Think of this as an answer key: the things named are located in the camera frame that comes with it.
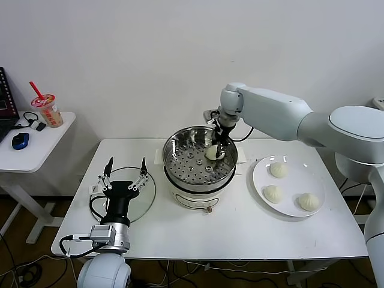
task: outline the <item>plastic cup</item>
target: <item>plastic cup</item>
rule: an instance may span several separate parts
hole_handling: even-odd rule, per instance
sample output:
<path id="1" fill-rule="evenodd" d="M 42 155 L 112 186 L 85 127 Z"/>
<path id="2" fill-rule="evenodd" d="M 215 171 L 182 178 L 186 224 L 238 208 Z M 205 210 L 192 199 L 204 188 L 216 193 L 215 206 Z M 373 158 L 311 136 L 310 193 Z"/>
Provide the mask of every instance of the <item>plastic cup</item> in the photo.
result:
<path id="1" fill-rule="evenodd" d="M 43 97 L 43 100 L 36 97 L 31 101 L 31 105 L 39 111 L 49 127 L 60 127 L 63 120 L 60 111 L 55 104 L 55 96 L 52 94 L 43 94 Z"/>

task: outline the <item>table leg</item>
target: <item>table leg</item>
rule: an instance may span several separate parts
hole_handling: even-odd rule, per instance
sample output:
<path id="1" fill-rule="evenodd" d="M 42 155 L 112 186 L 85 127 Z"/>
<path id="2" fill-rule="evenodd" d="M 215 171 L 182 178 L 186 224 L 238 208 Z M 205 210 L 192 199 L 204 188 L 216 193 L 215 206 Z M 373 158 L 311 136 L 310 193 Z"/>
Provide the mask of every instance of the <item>table leg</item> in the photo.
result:
<path id="1" fill-rule="evenodd" d="M 337 261 L 338 259 L 314 260 L 314 261 L 308 262 L 305 266 L 303 266 L 297 271 L 295 270 L 293 262 L 287 261 L 290 271 L 292 272 L 296 271 L 295 273 L 291 273 L 291 275 L 287 277 L 288 285 L 296 285 L 296 287 L 301 287 L 300 282 L 302 280 L 305 280 L 318 272 L 318 271 L 313 271 L 313 272 L 304 272 L 304 271 L 318 270 L 324 267 L 328 267 Z"/>
<path id="2" fill-rule="evenodd" d="M 64 218 L 51 216 L 51 211 L 55 207 L 55 203 L 47 203 L 41 207 L 20 185 L 12 184 L 2 186 L 2 188 L 19 204 L 24 206 L 30 213 L 37 217 L 35 226 L 32 228 L 27 240 L 27 244 L 35 244 L 41 231 L 45 226 L 60 227 Z"/>
<path id="3" fill-rule="evenodd" d="M 16 207 L 12 210 L 11 215 L 7 218 L 6 222 L 1 227 L 1 230 L 0 230 L 1 235 L 4 235 L 6 233 L 8 228 L 11 226 L 13 219 L 16 217 L 17 213 L 19 213 L 21 207 L 22 207 L 21 204 L 18 203 Z"/>

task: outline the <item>red straw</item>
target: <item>red straw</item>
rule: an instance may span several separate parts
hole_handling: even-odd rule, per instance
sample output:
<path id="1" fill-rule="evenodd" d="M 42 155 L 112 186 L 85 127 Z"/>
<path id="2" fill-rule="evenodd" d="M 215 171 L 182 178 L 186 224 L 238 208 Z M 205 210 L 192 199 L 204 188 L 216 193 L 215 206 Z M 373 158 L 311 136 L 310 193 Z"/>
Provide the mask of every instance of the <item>red straw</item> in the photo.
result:
<path id="1" fill-rule="evenodd" d="M 44 100 L 44 96 L 40 93 L 40 91 L 37 89 L 36 85 L 34 82 L 30 81 L 29 84 L 31 84 L 32 88 L 35 90 L 36 94 L 41 100 Z"/>

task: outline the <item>computer mouse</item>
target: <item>computer mouse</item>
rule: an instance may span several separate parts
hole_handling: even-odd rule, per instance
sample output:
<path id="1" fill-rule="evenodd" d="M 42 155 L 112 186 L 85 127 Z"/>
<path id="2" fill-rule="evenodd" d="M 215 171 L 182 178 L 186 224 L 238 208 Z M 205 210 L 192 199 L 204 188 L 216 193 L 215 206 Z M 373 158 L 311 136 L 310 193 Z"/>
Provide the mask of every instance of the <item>computer mouse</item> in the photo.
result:
<path id="1" fill-rule="evenodd" d="M 12 147 L 21 150 L 27 147 L 29 141 L 29 133 L 19 133 L 12 138 Z"/>

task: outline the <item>small white side table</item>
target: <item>small white side table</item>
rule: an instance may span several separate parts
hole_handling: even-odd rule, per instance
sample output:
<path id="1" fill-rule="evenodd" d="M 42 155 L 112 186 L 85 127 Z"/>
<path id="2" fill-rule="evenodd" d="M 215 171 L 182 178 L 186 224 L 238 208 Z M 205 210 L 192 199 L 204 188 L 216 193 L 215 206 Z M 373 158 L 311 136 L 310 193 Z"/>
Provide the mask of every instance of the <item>small white side table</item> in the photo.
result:
<path id="1" fill-rule="evenodd" d="M 23 118 L 23 112 L 19 112 L 20 121 L 18 124 L 26 125 Z M 13 219 L 17 215 L 21 206 L 24 206 L 29 212 L 37 217 L 35 226 L 32 228 L 26 243 L 36 243 L 44 226 L 60 227 L 63 218 L 51 216 L 51 211 L 55 203 L 47 203 L 41 207 L 18 183 L 17 178 L 10 173 L 33 173 L 37 171 L 48 158 L 52 150 L 67 132 L 76 116 L 72 112 L 61 113 L 64 123 L 58 128 L 46 127 L 39 132 L 31 128 L 22 130 L 12 130 L 0 142 L 0 186 L 13 198 L 18 204 L 13 209 L 11 215 L 1 228 L 2 235 L 7 231 Z M 29 133 L 29 143 L 23 150 L 12 148 L 12 138 L 19 133 Z"/>

